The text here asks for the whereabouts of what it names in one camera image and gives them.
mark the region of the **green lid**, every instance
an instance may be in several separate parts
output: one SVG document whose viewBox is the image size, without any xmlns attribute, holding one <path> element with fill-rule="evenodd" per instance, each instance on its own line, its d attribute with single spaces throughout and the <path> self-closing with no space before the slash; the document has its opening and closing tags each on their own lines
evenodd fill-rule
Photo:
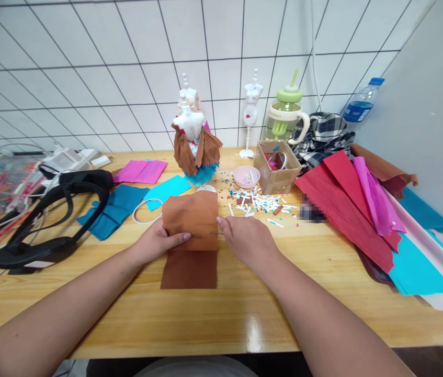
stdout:
<svg viewBox="0 0 443 377">
<path fill-rule="evenodd" d="M 291 85 L 286 85 L 284 89 L 281 89 L 277 92 L 277 100 L 281 102 L 291 103 L 296 103 L 301 100 L 301 97 L 303 97 L 303 93 L 294 84 L 297 76 L 298 68 L 296 68 L 294 71 L 293 81 L 291 81 Z"/>
</svg>

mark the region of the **pink bowl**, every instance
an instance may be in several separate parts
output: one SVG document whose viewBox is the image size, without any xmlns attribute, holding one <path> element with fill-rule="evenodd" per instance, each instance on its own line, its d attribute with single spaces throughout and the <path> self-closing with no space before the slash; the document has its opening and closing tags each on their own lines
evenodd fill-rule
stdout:
<svg viewBox="0 0 443 377">
<path fill-rule="evenodd" d="M 235 183 L 243 189 L 252 189 L 261 177 L 259 170 L 249 165 L 238 167 L 232 172 L 232 175 Z"/>
</svg>

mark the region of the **water bottle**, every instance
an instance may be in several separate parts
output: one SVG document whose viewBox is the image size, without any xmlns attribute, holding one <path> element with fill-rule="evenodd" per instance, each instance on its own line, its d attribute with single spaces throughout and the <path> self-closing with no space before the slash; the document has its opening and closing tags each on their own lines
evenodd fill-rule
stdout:
<svg viewBox="0 0 443 377">
<path fill-rule="evenodd" d="M 359 123 L 369 114 L 378 96 L 378 89 L 385 79 L 373 77 L 368 86 L 358 92 L 343 112 L 343 118 L 347 121 L 347 128 L 355 130 Z"/>
</svg>

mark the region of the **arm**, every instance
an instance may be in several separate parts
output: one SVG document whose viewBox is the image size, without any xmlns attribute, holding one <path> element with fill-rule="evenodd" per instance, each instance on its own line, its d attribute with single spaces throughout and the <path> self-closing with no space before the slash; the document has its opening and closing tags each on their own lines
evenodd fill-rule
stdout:
<svg viewBox="0 0 443 377">
<path fill-rule="evenodd" d="M 141 267 L 188 239 L 162 219 L 135 244 L 52 292 L 0 327 L 1 376 L 52 376 Z"/>
<path fill-rule="evenodd" d="M 314 376 L 414 376 L 369 326 L 281 254 L 261 221 L 217 220 L 235 256 L 279 300 Z"/>
</svg>

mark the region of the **metal ring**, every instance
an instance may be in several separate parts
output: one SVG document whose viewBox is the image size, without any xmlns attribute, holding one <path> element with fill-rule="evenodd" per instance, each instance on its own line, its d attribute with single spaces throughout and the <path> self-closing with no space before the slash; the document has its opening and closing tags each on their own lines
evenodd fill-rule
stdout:
<svg viewBox="0 0 443 377">
<path fill-rule="evenodd" d="M 282 153 L 284 155 L 284 160 L 282 161 L 282 168 L 280 168 L 279 170 L 282 170 L 286 167 L 286 162 L 288 161 L 288 157 L 286 156 L 286 154 L 284 152 L 275 152 L 274 154 L 272 154 L 269 158 L 268 158 L 268 162 L 270 163 L 270 160 L 275 157 L 275 155 Z"/>
<path fill-rule="evenodd" d="M 141 202 L 140 204 L 138 204 L 138 206 L 134 209 L 134 211 L 132 211 L 132 219 L 134 220 L 134 222 L 136 224 L 151 224 L 162 217 L 162 210 L 160 210 L 160 214 L 151 221 L 142 222 L 142 221 L 139 221 L 136 219 L 136 212 L 138 211 L 138 209 L 140 209 L 143 206 L 143 204 L 145 204 L 146 202 L 153 201 L 153 200 L 160 202 L 161 205 L 164 204 L 164 202 L 162 202 L 160 199 L 154 199 L 154 198 L 146 199 L 144 202 Z"/>
</svg>

